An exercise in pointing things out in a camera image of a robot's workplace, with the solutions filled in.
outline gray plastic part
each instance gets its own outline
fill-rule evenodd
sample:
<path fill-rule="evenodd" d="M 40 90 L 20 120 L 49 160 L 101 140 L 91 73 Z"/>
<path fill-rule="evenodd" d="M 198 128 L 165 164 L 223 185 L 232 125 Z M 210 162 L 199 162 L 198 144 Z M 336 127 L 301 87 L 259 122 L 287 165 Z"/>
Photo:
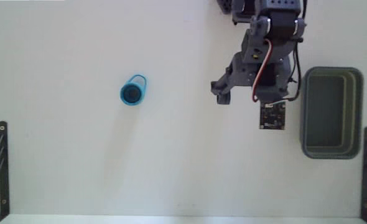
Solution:
<path fill-rule="evenodd" d="M 294 10 L 297 16 L 301 13 L 301 3 L 299 0 L 268 0 L 268 1 L 255 1 L 256 11 L 261 15 L 267 11 L 278 10 Z"/>
<path fill-rule="evenodd" d="M 250 16 L 251 8 L 248 4 L 255 4 L 256 12 L 252 16 Z M 273 0 L 273 2 L 272 0 L 233 0 L 232 6 L 233 20 L 235 21 L 236 15 L 239 19 L 237 22 L 248 22 L 250 28 L 242 41 L 241 51 L 235 54 L 225 74 L 218 81 L 211 83 L 211 92 L 217 96 L 217 103 L 227 105 L 230 100 L 228 94 L 233 87 L 252 86 L 266 57 L 269 46 L 265 43 L 265 38 L 268 38 L 274 44 L 273 51 L 255 94 L 257 99 L 264 103 L 282 100 L 289 94 L 287 87 L 291 82 L 289 54 L 298 42 L 302 42 L 301 37 L 306 26 L 302 18 L 295 17 L 295 14 L 300 13 L 299 0 Z M 284 17 L 286 20 L 283 19 L 283 23 L 278 23 L 276 21 L 281 22 L 282 15 L 277 17 L 270 15 L 271 18 L 269 18 L 268 15 L 262 15 L 261 11 L 265 14 L 268 14 L 266 13 L 268 11 L 279 12 L 288 17 Z M 279 27 L 280 30 L 276 31 L 274 27 Z"/>
<path fill-rule="evenodd" d="M 312 159 L 352 159 L 360 151 L 363 76 L 355 68 L 316 67 L 304 78 L 302 150 Z"/>

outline red wire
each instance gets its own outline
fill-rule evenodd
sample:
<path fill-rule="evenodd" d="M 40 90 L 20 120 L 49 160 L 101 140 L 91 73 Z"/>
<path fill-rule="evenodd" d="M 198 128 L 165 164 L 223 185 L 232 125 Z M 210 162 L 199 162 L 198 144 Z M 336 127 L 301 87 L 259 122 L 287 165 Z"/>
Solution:
<path fill-rule="evenodd" d="M 272 42 L 269 39 L 265 39 L 265 41 L 268 43 L 269 49 L 266 53 L 266 56 L 264 58 L 264 61 L 262 62 L 261 68 L 259 68 L 256 79 L 254 80 L 254 83 L 253 83 L 253 95 L 252 95 L 252 97 L 253 97 L 253 101 L 255 103 L 258 101 L 258 99 L 255 98 L 256 88 L 257 88 L 258 82 L 261 79 L 262 73 L 264 72 L 264 70 L 266 68 L 266 64 L 268 63 L 269 59 L 271 59 L 271 55 L 272 55 L 272 51 L 273 51 Z"/>

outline gray container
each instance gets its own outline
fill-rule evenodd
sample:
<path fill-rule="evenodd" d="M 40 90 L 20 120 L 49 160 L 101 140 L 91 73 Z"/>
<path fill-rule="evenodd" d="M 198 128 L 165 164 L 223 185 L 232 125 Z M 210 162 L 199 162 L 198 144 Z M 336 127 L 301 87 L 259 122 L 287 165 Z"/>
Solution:
<path fill-rule="evenodd" d="M 315 67 L 304 78 L 301 143 L 312 159 L 352 159 L 360 151 L 363 76 Z"/>

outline robotic arm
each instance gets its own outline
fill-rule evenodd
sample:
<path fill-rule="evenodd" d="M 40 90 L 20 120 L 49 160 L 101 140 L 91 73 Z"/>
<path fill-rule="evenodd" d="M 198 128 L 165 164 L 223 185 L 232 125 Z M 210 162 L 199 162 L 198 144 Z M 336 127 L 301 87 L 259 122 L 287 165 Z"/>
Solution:
<path fill-rule="evenodd" d="M 211 82 L 211 92 L 216 95 L 218 104 L 230 104 L 230 90 L 234 86 L 252 86 L 254 102 L 274 103 L 297 98 L 298 93 L 294 98 L 285 98 L 289 94 L 288 84 L 294 82 L 289 54 L 294 51 L 300 85 L 297 45 L 303 41 L 306 5 L 304 0 L 300 18 L 300 0 L 232 0 L 233 22 L 249 23 L 250 28 L 241 51 L 233 56 L 225 74 Z"/>

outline black wire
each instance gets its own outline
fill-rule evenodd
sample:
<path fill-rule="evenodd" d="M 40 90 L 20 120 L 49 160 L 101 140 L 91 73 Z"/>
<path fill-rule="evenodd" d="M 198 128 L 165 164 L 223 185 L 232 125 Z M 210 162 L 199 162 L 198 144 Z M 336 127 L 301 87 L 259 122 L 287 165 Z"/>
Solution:
<path fill-rule="evenodd" d="M 294 75 L 295 69 L 297 68 L 297 60 L 295 59 L 294 52 L 293 52 L 293 61 L 294 61 L 294 66 L 293 66 L 293 71 L 291 71 L 291 74 L 290 74 L 289 82 L 293 81 L 293 75 Z"/>
<path fill-rule="evenodd" d="M 308 0 L 304 0 L 304 10 L 302 11 L 302 18 L 305 20 L 305 16 L 307 15 L 307 4 Z"/>
<path fill-rule="evenodd" d="M 300 95 L 300 90 L 301 90 L 301 78 L 302 78 L 302 74 L 301 74 L 300 60 L 299 60 L 299 56 L 298 56 L 298 42 L 295 43 L 293 55 L 294 55 L 293 56 L 294 57 L 294 61 L 297 64 L 298 84 L 297 84 L 297 93 L 295 93 L 295 96 L 294 97 L 286 98 L 285 99 L 285 100 L 288 100 L 288 101 L 294 101 L 294 100 L 298 99 L 298 97 Z"/>

